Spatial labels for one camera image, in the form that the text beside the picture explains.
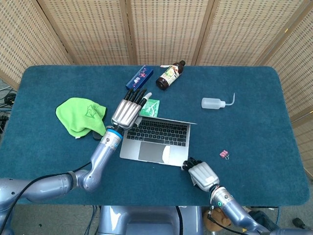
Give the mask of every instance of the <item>woven panel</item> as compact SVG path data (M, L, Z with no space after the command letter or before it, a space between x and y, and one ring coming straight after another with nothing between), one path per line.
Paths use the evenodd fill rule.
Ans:
M254 65L301 0L220 0L198 65Z
M69 64L33 3L0 1L0 70L19 84L31 65Z
M279 73L291 117L313 105L313 10L266 65Z
M303 166L313 175L313 120L296 127L294 135L298 142Z
M118 0L40 0L78 64L129 64Z
M191 64L208 0L133 0L139 64Z

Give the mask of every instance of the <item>laptop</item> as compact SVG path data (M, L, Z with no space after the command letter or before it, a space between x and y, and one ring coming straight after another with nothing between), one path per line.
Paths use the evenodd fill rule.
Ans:
M143 117L137 128L125 131L120 157L182 166L188 159L191 122Z

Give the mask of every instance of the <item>laptop keyboard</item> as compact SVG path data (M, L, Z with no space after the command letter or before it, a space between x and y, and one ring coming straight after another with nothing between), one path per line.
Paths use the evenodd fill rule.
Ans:
M138 128L132 128L128 131L127 138L138 141L186 146L187 126L143 119Z

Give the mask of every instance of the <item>laptop touchpad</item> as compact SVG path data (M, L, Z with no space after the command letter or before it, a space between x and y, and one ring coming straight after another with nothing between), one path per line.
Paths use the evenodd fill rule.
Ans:
M168 164L170 161L169 145L141 142L139 160Z

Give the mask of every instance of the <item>green microfiber towel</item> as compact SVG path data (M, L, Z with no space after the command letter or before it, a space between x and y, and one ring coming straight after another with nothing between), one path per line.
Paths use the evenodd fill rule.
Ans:
M102 118L106 109L92 100L74 97L59 105L55 114L74 137L85 136L90 130L103 136L106 128Z

